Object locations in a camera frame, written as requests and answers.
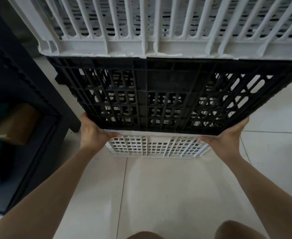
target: dark furniture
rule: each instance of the dark furniture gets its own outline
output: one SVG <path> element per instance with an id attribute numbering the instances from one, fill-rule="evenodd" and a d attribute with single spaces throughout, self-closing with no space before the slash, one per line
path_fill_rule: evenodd
<path id="1" fill-rule="evenodd" d="M 26 102 L 41 118 L 25 146 L 6 146 L 9 166 L 0 184 L 0 213 L 4 214 L 51 173 L 57 152 L 70 128 L 80 121 L 0 17 L 0 102 Z"/>

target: hand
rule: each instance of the hand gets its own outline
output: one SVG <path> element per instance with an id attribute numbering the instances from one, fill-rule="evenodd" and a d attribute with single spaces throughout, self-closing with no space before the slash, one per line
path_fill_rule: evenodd
<path id="1" fill-rule="evenodd" d="M 242 130 L 248 123 L 249 118 L 224 130 L 218 137 L 200 136 L 199 140 L 208 143 L 216 155 L 224 162 L 229 159 L 241 157 L 239 152 L 239 139 Z"/>
<path id="2" fill-rule="evenodd" d="M 92 152 L 99 152 L 108 140 L 121 137 L 122 135 L 117 132 L 105 132 L 100 129 L 92 120 L 90 120 L 87 114 L 84 112 L 81 116 L 81 140 L 80 149 L 88 149 Z"/>

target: leg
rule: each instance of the leg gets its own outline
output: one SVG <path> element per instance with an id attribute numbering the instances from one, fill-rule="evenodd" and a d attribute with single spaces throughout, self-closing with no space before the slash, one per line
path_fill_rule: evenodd
<path id="1" fill-rule="evenodd" d="M 150 231 L 141 231 L 128 237 L 127 239 L 164 239 L 164 238 Z"/>
<path id="2" fill-rule="evenodd" d="M 236 221 L 225 221 L 216 231 L 215 239 L 266 239 L 256 230 Z"/>

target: white plastic crate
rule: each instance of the white plastic crate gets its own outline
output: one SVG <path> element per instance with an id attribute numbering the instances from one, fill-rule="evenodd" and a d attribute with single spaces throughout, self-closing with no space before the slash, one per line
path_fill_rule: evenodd
<path id="1" fill-rule="evenodd" d="M 292 0 L 9 0 L 44 55 L 292 60 Z"/>
<path id="2" fill-rule="evenodd" d="M 199 135 L 117 131 L 123 137 L 113 138 L 106 147 L 113 157 L 196 158 L 210 146 L 198 140 Z"/>

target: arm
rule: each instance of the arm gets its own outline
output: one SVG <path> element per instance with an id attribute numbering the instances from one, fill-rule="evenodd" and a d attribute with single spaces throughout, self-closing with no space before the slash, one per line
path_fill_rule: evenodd
<path id="1" fill-rule="evenodd" d="M 270 238 L 292 239 L 292 197 L 245 161 L 239 139 L 245 119 L 218 137 L 201 136 L 236 176 Z"/>
<path id="2" fill-rule="evenodd" d="M 84 169 L 105 143 L 105 132 L 84 113 L 79 151 L 0 220 L 0 239 L 53 238 Z"/>

